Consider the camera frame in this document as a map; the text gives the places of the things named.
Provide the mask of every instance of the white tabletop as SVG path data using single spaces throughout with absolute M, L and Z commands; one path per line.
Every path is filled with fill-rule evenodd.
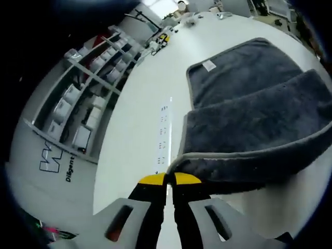
M 171 37 L 168 46 L 155 56 L 148 55 L 130 74 L 113 111 L 101 149 L 95 177 L 94 214 L 117 198 L 127 197 L 141 178 L 154 173 L 160 107 L 169 103 L 170 99 L 172 115 L 170 156 L 171 160 L 177 157 L 182 136 L 183 117 L 191 110 L 186 78 L 186 70 L 189 66 L 250 39 L 263 37 L 289 55 L 303 71 L 316 69 L 332 91 L 330 77 L 316 57 L 287 34 L 244 17 L 232 16 L 225 20 L 217 20 L 209 12 L 202 15 L 204 18 L 199 19 L 198 23 L 191 28 L 178 25 L 176 27 L 178 33 Z M 272 237 L 284 229 L 291 229 L 291 233 L 297 233 L 298 227 L 303 225 L 303 220 L 308 218 L 316 207 L 324 191 L 331 172 L 331 162 L 331 158 L 325 158 L 324 166 L 315 168 L 315 171 L 319 172 L 317 172 L 317 177 L 313 178 L 315 182 L 310 183 L 315 186 L 310 195 L 315 197 L 313 204 L 309 204 L 308 198 L 304 201 L 305 204 L 310 205 L 304 208 L 306 213 L 298 215 L 298 219 L 293 218 L 290 225 L 287 222 L 273 225 L 277 222 L 274 219 L 270 224 L 262 224 L 261 230 L 264 231 L 265 227 L 273 226 L 270 232 L 265 232 L 265 236 Z M 301 192 L 303 189 L 305 191 L 308 189 L 305 183 L 301 184 L 302 186 L 297 187 L 296 191 Z M 255 205 L 261 205 L 259 198 L 266 198 L 268 201 L 265 201 L 265 206 L 260 207 L 259 210 L 270 209 L 268 202 L 271 202 L 273 195 L 269 195 L 267 198 L 264 191 L 266 190 L 249 192 L 256 198 L 256 203 L 250 202 L 250 209 L 246 208 L 247 193 L 222 198 L 229 200 L 230 204 L 244 213 L 247 210 L 256 210 Z M 275 201 L 282 199 L 283 195 L 290 198 L 285 190 L 282 195 L 279 193 Z M 303 209 L 301 203 L 298 205 L 298 209 Z M 289 212 L 281 219 L 292 216 L 292 213 Z M 274 210 L 266 211 L 266 213 L 266 215 L 273 215 Z M 254 217 L 266 220 L 265 217 L 259 217 L 259 215 Z

